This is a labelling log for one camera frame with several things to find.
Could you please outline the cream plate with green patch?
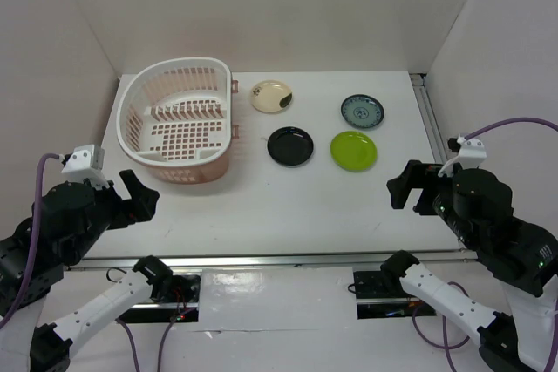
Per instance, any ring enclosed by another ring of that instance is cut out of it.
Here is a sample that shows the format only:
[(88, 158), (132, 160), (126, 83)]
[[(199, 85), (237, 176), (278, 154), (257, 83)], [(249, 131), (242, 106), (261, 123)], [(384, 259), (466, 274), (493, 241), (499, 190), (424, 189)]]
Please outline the cream plate with green patch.
[(292, 89), (278, 80), (263, 80), (250, 91), (250, 103), (259, 112), (278, 113), (289, 107)]

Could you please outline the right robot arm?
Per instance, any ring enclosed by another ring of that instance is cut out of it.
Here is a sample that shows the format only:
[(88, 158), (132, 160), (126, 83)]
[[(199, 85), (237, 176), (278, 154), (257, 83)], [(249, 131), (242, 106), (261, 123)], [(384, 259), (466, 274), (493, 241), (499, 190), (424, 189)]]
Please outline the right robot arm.
[(516, 217), (512, 189), (480, 168), (409, 161), (387, 183), (391, 205), (405, 206), (420, 192), (415, 213), (435, 215), (475, 257), (470, 296), (439, 278), (415, 255), (400, 250), (381, 266), (390, 295), (405, 292), (462, 331), (492, 371), (557, 369), (557, 239)]

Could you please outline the blue patterned plate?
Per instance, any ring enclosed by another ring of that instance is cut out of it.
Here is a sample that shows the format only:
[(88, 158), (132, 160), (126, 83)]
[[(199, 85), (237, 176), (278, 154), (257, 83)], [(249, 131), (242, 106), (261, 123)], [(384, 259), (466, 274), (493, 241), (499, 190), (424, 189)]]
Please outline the blue patterned plate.
[(372, 129), (384, 121), (384, 107), (375, 98), (355, 94), (347, 97), (340, 106), (344, 120), (357, 129)]

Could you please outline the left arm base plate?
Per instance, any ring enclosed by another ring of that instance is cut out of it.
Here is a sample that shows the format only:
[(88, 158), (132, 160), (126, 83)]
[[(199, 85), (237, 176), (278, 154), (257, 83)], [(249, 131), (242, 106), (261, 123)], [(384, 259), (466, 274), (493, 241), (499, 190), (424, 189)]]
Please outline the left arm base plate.
[(176, 274), (167, 294), (128, 309), (119, 318), (126, 324), (194, 323), (199, 320), (201, 276)]

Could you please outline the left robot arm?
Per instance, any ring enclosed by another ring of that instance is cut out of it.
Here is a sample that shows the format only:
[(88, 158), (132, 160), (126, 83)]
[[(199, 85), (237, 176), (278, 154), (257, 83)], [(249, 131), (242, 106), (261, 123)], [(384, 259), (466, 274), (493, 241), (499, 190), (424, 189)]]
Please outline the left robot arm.
[(112, 184), (94, 188), (89, 181), (65, 182), (40, 193), (30, 218), (1, 242), (1, 369), (65, 371), (72, 357), (133, 305), (165, 300), (172, 291), (172, 270), (149, 255), (103, 294), (50, 324), (39, 317), (51, 288), (65, 270), (79, 264), (107, 230), (147, 222), (159, 193), (144, 186), (133, 171), (119, 176), (129, 199)]

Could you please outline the lime green plate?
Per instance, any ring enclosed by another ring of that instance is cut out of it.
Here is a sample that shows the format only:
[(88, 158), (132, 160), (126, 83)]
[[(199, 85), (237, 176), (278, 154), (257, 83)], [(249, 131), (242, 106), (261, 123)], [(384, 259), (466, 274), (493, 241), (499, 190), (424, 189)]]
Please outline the lime green plate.
[(367, 135), (356, 131), (345, 131), (338, 133), (331, 140), (330, 155), (344, 170), (363, 172), (375, 165), (378, 149)]

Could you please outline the black glossy plate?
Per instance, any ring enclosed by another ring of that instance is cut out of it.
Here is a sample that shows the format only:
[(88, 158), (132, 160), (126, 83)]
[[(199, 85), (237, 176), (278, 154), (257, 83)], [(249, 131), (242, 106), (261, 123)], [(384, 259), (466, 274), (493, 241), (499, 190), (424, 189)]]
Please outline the black glossy plate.
[(267, 151), (277, 164), (297, 167), (310, 159), (314, 152), (314, 142), (305, 130), (284, 126), (269, 136)]

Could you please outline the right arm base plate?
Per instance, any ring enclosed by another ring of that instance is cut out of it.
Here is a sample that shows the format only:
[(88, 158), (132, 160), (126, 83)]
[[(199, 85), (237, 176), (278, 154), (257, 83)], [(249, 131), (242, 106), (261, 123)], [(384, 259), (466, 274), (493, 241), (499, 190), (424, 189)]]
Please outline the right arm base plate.
[(347, 290), (356, 297), (359, 320), (436, 315), (432, 307), (399, 285), (389, 285), (381, 271), (355, 271)]

